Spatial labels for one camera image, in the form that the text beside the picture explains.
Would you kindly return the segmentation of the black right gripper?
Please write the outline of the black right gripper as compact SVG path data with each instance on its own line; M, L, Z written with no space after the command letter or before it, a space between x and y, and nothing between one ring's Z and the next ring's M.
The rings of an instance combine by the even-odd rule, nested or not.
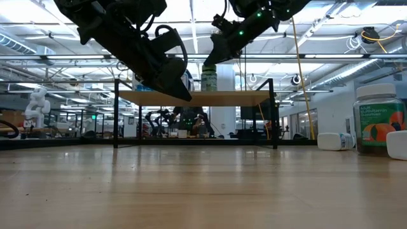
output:
M229 22L221 15L216 15L212 25L221 32L212 34L210 37L213 49L204 62L205 66L238 58L242 53L242 48L267 29L271 27L277 31L279 20L272 12L255 12L242 22Z

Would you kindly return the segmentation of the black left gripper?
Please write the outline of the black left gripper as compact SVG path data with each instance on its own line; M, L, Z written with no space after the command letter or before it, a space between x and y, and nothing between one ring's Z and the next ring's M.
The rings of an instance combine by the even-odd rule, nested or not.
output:
M126 22L78 22L78 32L81 44L96 40L131 69L142 85L183 101L192 99L181 79L184 61L173 58L165 63L165 34L149 39Z

